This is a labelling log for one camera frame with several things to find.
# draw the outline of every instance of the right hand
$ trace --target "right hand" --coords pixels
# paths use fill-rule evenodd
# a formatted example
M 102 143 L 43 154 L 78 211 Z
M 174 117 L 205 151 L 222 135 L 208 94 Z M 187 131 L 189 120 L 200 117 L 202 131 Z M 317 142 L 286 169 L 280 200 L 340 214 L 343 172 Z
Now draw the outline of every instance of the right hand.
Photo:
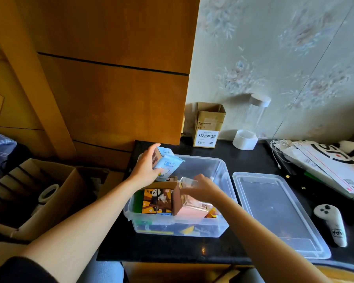
M 198 181 L 198 186 L 181 188 L 181 195 L 189 195 L 196 200 L 215 205 L 223 191 L 202 174 L 195 176 L 194 180 Z

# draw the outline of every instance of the white controller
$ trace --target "white controller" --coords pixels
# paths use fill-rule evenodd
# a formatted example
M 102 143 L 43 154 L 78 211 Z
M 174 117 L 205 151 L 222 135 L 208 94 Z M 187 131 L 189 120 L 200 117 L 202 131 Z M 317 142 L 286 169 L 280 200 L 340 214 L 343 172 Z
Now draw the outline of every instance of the white controller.
M 315 207 L 313 213 L 326 221 L 335 243 L 340 247 L 346 247 L 346 232 L 339 209 L 330 204 L 320 204 Z

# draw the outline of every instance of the white label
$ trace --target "white label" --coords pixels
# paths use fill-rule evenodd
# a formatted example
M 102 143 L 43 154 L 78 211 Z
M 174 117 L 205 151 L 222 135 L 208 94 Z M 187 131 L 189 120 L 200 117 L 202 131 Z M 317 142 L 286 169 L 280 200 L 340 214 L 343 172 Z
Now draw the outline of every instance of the white label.
M 218 134 L 219 131 L 198 129 L 194 145 L 200 147 L 215 147 Z

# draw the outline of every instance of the plastic lid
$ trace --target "plastic lid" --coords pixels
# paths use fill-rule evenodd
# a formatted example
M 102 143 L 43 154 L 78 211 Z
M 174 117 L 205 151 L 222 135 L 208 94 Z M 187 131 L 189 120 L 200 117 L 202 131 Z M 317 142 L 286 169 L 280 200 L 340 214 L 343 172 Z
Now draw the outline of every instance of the plastic lid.
M 232 178 L 243 209 L 252 217 L 305 258 L 331 257 L 328 245 L 282 177 L 235 172 Z
M 250 99 L 249 99 L 249 102 L 251 104 L 259 107 L 268 107 L 270 101 L 271 98 L 269 96 L 260 93 L 253 93 L 252 95 L 250 95 Z

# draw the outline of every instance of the floral wallpaper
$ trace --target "floral wallpaper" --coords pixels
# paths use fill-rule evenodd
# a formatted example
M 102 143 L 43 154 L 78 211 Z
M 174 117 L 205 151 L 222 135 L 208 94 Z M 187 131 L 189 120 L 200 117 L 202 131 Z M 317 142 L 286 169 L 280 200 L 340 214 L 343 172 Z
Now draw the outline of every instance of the floral wallpaper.
M 224 105 L 219 138 L 249 95 L 271 97 L 260 138 L 339 141 L 354 133 L 354 0 L 201 0 L 185 107 Z

